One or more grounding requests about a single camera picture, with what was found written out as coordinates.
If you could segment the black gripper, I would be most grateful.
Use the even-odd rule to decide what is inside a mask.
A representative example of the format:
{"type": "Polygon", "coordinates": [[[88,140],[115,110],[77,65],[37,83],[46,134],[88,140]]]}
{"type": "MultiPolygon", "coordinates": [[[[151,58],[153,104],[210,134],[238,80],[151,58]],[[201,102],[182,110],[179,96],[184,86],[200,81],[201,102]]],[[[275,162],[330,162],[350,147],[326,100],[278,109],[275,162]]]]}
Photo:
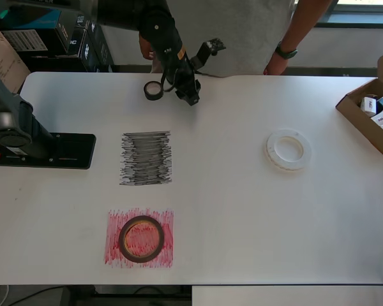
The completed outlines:
{"type": "Polygon", "coordinates": [[[155,45],[157,58],[163,68],[161,88],[164,92],[176,90],[179,99],[189,105],[199,102],[201,84],[195,79],[182,41],[159,41],[155,45]]]}

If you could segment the person's right hand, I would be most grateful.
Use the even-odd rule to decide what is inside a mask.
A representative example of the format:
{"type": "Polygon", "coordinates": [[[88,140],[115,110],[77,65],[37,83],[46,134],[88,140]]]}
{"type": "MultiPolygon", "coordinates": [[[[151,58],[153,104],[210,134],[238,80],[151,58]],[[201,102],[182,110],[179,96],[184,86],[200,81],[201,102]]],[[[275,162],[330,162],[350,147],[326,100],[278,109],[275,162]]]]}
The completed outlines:
{"type": "Polygon", "coordinates": [[[144,59],[152,61],[155,58],[155,52],[146,39],[139,35],[139,47],[144,59]]]}

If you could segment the person's left hand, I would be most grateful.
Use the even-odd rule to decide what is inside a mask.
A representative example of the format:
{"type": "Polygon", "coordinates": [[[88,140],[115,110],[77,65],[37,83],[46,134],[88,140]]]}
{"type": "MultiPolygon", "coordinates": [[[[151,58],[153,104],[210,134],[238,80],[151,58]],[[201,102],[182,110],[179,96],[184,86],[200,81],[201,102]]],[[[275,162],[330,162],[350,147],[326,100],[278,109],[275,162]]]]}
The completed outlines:
{"type": "Polygon", "coordinates": [[[272,55],[266,68],[264,69],[264,75],[281,75],[288,66],[288,59],[284,59],[276,52],[272,55]]]}

